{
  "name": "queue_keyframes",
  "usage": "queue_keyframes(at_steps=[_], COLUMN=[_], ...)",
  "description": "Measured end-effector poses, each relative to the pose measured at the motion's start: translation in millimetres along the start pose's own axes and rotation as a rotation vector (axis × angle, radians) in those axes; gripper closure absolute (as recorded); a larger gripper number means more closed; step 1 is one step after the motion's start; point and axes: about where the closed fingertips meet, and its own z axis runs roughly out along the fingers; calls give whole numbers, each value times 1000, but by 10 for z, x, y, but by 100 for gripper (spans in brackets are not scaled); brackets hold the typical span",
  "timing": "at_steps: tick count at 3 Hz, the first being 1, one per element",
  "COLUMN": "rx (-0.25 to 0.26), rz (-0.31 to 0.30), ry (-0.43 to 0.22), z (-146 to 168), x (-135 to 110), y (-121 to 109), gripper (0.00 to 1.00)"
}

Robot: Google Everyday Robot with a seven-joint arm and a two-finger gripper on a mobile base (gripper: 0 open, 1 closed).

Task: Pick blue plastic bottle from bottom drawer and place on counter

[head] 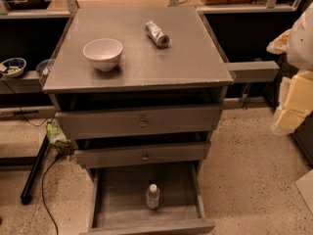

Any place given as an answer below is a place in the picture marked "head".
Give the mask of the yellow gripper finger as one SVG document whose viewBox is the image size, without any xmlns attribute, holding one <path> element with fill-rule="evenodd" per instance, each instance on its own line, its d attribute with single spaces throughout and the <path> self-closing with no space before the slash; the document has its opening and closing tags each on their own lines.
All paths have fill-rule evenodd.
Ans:
<svg viewBox="0 0 313 235">
<path fill-rule="evenodd" d="M 271 131 L 278 136 L 294 133 L 313 112 L 313 71 L 300 70 L 292 78 L 284 76 L 278 102 Z"/>
</svg>

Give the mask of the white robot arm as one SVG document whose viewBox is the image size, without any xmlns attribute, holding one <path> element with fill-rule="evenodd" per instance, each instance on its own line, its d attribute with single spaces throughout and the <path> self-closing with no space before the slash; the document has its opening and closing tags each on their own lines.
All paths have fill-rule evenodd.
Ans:
<svg viewBox="0 0 313 235">
<path fill-rule="evenodd" d="M 294 133 L 313 112 L 313 3 L 266 50 L 286 53 L 288 63 L 298 69 L 292 78 L 282 78 L 271 125 L 274 134 L 284 136 Z"/>
</svg>

